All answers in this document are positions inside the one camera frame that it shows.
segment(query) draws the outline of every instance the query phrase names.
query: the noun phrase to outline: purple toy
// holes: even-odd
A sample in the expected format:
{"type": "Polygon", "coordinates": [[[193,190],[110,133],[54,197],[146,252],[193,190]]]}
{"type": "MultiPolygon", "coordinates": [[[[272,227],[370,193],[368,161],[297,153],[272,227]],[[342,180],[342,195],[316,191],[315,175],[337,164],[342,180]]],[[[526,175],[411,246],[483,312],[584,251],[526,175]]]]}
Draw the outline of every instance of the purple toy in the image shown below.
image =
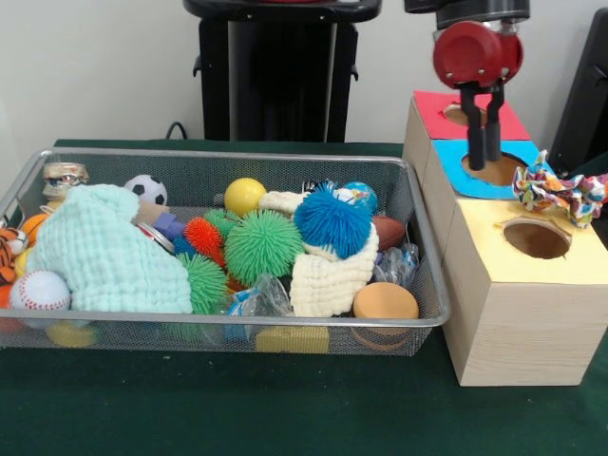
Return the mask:
{"type": "Polygon", "coordinates": [[[163,236],[173,242],[173,239],[181,236],[185,225],[177,220],[178,216],[163,212],[154,222],[154,228],[159,230],[163,236]]]}

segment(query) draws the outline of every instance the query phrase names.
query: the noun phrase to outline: black cable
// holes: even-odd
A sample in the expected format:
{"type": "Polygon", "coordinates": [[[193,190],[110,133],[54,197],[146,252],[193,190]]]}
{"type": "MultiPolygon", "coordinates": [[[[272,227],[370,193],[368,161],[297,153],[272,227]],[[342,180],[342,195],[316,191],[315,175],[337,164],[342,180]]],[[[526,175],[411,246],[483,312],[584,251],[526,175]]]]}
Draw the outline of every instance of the black cable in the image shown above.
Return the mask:
{"type": "Polygon", "coordinates": [[[181,124],[181,122],[173,122],[173,123],[171,123],[171,126],[167,130],[167,134],[164,136],[164,138],[166,140],[170,140],[171,139],[171,135],[173,134],[173,130],[175,130],[175,127],[177,127],[177,128],[180,129],[181,137],[184,138],[185,140],[187,140],[188,139],[188,135],[186,134],[186,129],[183,127],[183,125],[181,124]]]}

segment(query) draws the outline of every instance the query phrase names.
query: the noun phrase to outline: tiger plush toy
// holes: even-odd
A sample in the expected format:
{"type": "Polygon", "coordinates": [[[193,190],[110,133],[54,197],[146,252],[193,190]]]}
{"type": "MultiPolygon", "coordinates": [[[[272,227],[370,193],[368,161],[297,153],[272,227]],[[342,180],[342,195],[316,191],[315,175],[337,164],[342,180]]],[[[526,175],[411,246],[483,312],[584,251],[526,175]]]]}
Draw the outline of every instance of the tiger plush toy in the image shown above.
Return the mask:
{"type": "Polygon", "coordinates": [[[28,238],[23,231],[15,228],[0,229],[0,285],[15,281],[14,259],[28,246],[28,238]]]}

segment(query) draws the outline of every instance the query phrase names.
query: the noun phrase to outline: mint green washcloth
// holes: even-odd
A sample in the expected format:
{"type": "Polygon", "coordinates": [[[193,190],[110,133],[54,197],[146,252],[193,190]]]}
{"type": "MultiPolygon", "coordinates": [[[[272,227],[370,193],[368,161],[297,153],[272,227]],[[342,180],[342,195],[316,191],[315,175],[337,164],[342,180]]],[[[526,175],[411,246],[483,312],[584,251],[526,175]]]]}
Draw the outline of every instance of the mint green washcloth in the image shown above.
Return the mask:
{"type": "Polygon", "coordinates": [[[40,228],[28,271],[62,276],[76,311],[190,314],[188,273],[131,224],[138,208],[122,187],[74,187],[40,228]]]}

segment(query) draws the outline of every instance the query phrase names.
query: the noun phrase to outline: orange spiky ball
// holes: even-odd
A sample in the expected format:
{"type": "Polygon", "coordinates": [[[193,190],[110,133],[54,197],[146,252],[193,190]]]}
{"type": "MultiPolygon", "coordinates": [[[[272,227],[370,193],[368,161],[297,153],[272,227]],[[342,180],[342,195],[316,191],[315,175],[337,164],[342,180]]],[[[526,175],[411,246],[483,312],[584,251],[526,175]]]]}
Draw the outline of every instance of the orange spiky ball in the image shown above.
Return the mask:
{"type": "Polygon", "coordinates": [[[221,234],[207,220],[202,217],[193,218],[186,224],[183,236],[201,255],[210,257],[222,268],[225,266],[224,256],[219,249],[221,234]]]}

